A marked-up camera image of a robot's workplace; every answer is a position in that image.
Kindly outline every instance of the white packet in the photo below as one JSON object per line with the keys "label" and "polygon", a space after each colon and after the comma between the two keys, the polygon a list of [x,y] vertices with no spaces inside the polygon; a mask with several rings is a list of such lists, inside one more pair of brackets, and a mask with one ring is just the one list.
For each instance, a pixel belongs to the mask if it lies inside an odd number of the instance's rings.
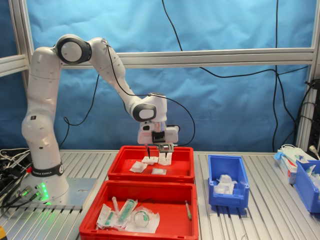
{"label": "white packet", "polygon": [[165,153],[159,153],[159,161],[158,164],[162,166],[170,166],[172,160],[172,152]]}
{"label": "white packet", "polygon": [[305,170],[306,174],[308,175],[308,177],[311,176],[312,171],[314,170],[314,168],[316,167],[316,165],[312,165],[311,167],[309,167],[307,170]]}
{"label": "white packet", "polygon": [[309,163],[308,160],[316,160],[312,156],[306,154],[301,148],[299,147],[286,147],[282,148],[282,152],[284,155],[293,161],[294,163],[296,161],[299,161],[302,164],[307,164]]}
{"label": "white packet", "polygon": [[107,205],[103,204],[98,220],[96,221],[96,225],[100,228],[100,229],[104,229],[105,228],[105,222],[107,221],[109,214],[111,212],[111,208],[108,207]]}
{"label": "white packet", "polygon": [[145,156],[141,162],[144,164],[153,165],[158,162],[158,159],[159,158],[157,156],[151,156],[150,158],[148,156]]}
{"label": "white packet", "polygon": [[234,184],[233,183],[222,183],[220,182],[218,185],[213,186],[213,192],[216,194],[229,194],[232,195],[234,192]]}
{"label": "white packet", "polygon": [[138,204],[138,200],[127,199],[121,211],[117,215],[116,222],[114,225],[124,228],[130,220],[130,214]]}
{"label": "white packet", "polygon": [[134,172],[134,173],[142,173],[146,169],[147,166],[148,166],[148,164],[146,164],[146,163],[136,161],[132,165],[132,167],[130,168],[130,171]]}
{"label": "white packet", "polygon": [[237,181],[232,181],[231,177],[226,174],[222,174],[217,181],[223,184],[237,184]]}
{"label": "white packet", "polygon": [[155,234],[159,226],[160,215],[154,214],[151,210],[139,206],[131,214],[131,218],[125,230],[135,233]]}
{"label": "white packet", "polygon": [[161,169],[161,168],[153,168],[151,174],[157,174],[157,175],[166,175],[167,169]]}

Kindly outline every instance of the plastic packaging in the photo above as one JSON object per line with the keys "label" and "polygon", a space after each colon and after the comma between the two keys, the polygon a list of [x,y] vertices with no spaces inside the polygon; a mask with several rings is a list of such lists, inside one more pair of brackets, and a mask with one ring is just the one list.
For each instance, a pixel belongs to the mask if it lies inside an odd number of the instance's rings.
{"label": "plastic packaging", "polygon": [[213,191],[216,194],[230,194],[232,195],[234,192],[235,185],[232,183],[222,183],[220,182],[218,185],[213,186]]}
{"label": "plastic packaging", "polygon": [[319,173],[312,172],[311,176],[314,176],[316,179],[320,180],[320,174]]}
{"label": "plastic packaging", "polygon": [[191,216],[191,212],[190,212],[190,209],[189,209],[189,205],[188,205],[188,201],[187,201],[187,200],[185,200],[185,207],[186,207],[186,213],[188,214],[189,220],[192,220],[192,216]]}
{"label": "plastic packaging", "polygon": [[283,147],[281,148],[282,152],[285,156],[290,159],[292,162],[299,161],[302,164],[307,164],[309,160],[316,160],[312,156],[306,154],[301,148],[299,147]]}
{"label": "plastic packaging", "polygon": [[232,181],[231,177],[226,174],[222,174],[217,181],[219,183],[213,187],[213,192],[216,194],[233,194],[237,181]]}
{"label": "plastic packaging", "polygon": [[167,169],[153,168],[151,174],[166,175]]}
{"label": "plastic packaging", "polygon": [[107,217],[104,226],[106,228],[112,228],[117,220],[117,214],[115,211],[110,211],[109,216]]}
{"label": "plastic packaging", "polygon": [[150,158],[148,156],[145,156],[141,162],[144,164],[153,165],[158,162],[158,159],[159,158],[157,156],[151,156]]}
{"label": "plastic packaging", "polygon": [[306,174],[308,175],[308,177],[311,176],[312,171],[314,170],[315,167],[316,167],[316,165],[312,165],[311,167],[309,167],[309,168],[306,170]]}
{"label": "plastic packaging", "polygon": [[137,207],[131,214],[131,218],[125,230],[135,233],[156,233],[160,222],[159,213],[154,214],[148,208]]}
{"label": "plastic packaging", "polygon": [[106,227],[105,223],[110,215],[110,212],[111,212],[111,208],[108,207],[107,205],[103,204],[101,211],[100,211],[100,214],[99,214],[99,217],[98,217],[98,220],[96,221],[96,225],[100,229],[104,229]]}
{"label": "plastic packaging", "polygon": [[159,161],[158,164],[162,166],[170,166],[172,161],[172,152],[159,153]]}
{"label": "plastic packaging", "polygon": [[115,196],[112,197],[113,207],[116,214],[119,214],[119,207]]}
{"label": "plastic packaging", "polygon": [[219,179],[217,179],[220,183],[223,184],[236,184],[237,181],[232,181],[231,177],[226,174],[222,174]]}
{"label": "plastic packaging", "polygon": [[130,168],[130,171],[134,173],[142,173],[147,168],[147,166],[148,164],[146,163],[136,161]]}
{"label": "plastic packaging", "polygon": [[121,211],[117,215],[116,223],[115,225],[121,228],[124,228],[128,221],[130,220],[130,214],[135,209],[135,207],[138,204],[138,200],[134,201],[132,199],[127,199],[123,207],[121,208]]}

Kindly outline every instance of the medical supply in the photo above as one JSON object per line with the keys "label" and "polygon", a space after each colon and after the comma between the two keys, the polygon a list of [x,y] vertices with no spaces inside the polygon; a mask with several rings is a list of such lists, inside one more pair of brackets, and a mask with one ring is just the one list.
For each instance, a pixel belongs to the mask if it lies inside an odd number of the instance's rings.
{"label": "medical supply", "polygon": [[113,207],[116,214],[119,213],[119,207],[115,196],[112,197]]}
{"label": "medical supply", "polygon": [[280,150],[273,156],[273,158],[279,164],[288,184],[294,184],[297,175],[297,164],[289,160]]}
{"label": "medical supply", "polygon": [[294,163],[296,163],[296,161],[299,161],[302,164],[307,164],[309,160],[316,160],[312,156],[306,154],[301,148],[294,147],[289,144],[283,145],[281,147],[281,151],[289,160]]}
{"label": "medical supply", "polygon": [[192,216],[191,216],[191,212],[190,212],[190,209],[189,209],[189,205],[188,205],[188,201],[185,200],[185,208],[186,208],[186,213],[188,215],[188,218],[189,220],[192,220]]}
{"label": "medical supply", "polygon": [[159,161],[158,161],[159,165],[170,166],[171,160],[172,160],[172,152],[168,152],[167,154],[159,153]]}
{"label": "medical supply", "polygon": [[134,201],[132,199],[128,199],[123,205],[121,211],[117,215],[117,220],[115,225],[121,228],[124,228],[128,221],[130,220],[130,214],[135,209],[138,204],[138,200]]}
{"label": "medical supply", "polygon": [[213,191],[216,194],[230,194],[230,195],[232,195],[234,192],[234,187],[235,187],[235,185],[232,183],[219,182],[218,185],[215,185],[213,187]]}
{"label": "medical supply", "polygon": [[312,173],[311,173],[311,176],[313,176],[313,177],[315,177],[316,179],[320,180],[320,174],[319,174],[319,173],[312,172]]}
{"label": "medical supply", "polygon": [[157,156],[151,156],[151,157],[145,156],[141,162],[144,164],[153,165],[158,162],[158,159],[159,158]]}
{"label": "medical supply", "polygon": [[130,168],[130,171],[134,172],[134,173],[142,173],[146,169],[147,166],[148,166],[148,164],[146,164],[146,163],[136,161],[132,165],[132,167]]}
{"label": "medical supply", "polygon": [[110,211],[110,214],[108,216],[108,218],[106,219],[104,226],[106,228],[112,228],[115,224],[115,221],[117,219],[117,214],[115,211]]}
{"label": "medical supply", "polygon": [[226,174],[222,174],[219,179],[217,179],[220,183],[223,184],[236,184],[237,181],[232,181],[231,177]]}
{"label": "medical supply", "polygon": [[133,220],[137,227],[145,228],[149,224],[149,215],[146,211],[140,210],[134,214]]}
{"label": "medical supply", "polygon": [[137,207],[131,214],[131,218],[125,230],[135,233],[156,233],[160,222],[159,213],[154,214],[143,206]]}
{"label": "medical supply", "polygon": [[213,187],[216,194],[233,194],[237,181],[232,181],[231,177],[226,174],[222,174],[219,179],[217,178],[217,181],[219,181],[218,185]]}
{"label": "medical supply", "polygon": [[96,221],[96,225],[100,229],[104,229],[106,227],[105,223],[109,217],[110,212],[111,212],[111,208],[108,207],[107,205],[103,204],[101,211],[100,211],[100,214],[99,214],[99,217],[98,217],[98,220]]}
{"label": "medical supply", "polygon": [[153,168],[151,174],[156,174],[156,175],[166,175],[167,169],[161,169],[161,168]]}
{"label": "medical supply", "polygon": [[309,167],[309,168],[306,170],[306,174],[308,175],[308,177],[311,176],[312,171],[314,170],[315,167],[316,167],[316,165],[312,165],[311,167]]}

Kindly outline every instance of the ribbed metal surface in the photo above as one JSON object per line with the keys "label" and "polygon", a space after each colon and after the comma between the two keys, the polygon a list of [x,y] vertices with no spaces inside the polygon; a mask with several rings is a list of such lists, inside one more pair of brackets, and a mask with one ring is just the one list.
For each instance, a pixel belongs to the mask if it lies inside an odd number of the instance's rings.
{"label": "ribbed metal surface", "polygon": [[[0,213],[0,225],[8,239],[79,239],[79,226],[94,200],[117,151],[64,150],[65,174],[97,178],[83,210],[10,208]],[[306,210],[294,187],[269,153],[217,153],[241,155],[250,185],[248,208],[214,207],[208,204],[208,154],[194,153],[198,198],[199,239],[202,240],[320,240],[320,214]]]}

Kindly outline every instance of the robotic arm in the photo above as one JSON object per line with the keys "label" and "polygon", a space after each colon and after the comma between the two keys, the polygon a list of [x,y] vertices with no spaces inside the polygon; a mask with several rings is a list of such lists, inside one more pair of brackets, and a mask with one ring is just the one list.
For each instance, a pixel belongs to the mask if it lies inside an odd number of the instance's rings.
{"label": "robotic arm", "polygon": [[139,144],[155,144],[161,153],[173,152],[179,127],[168,126],[167,99],[161,93],[149,93],[141,99],[125,80],[126,69],[108,42],[100,37],[86,42],[76,35],[62,36],[54,47],[39,47],[29,70],[28,107],[22,122],[22,135],[32,156],[32,172],[21,182],[40,192],[36,202],[63,195],[69,188],[54,133],[61,68],[89,61],[100,76],[112,85],[123,100],[125,110],[140,122]]}

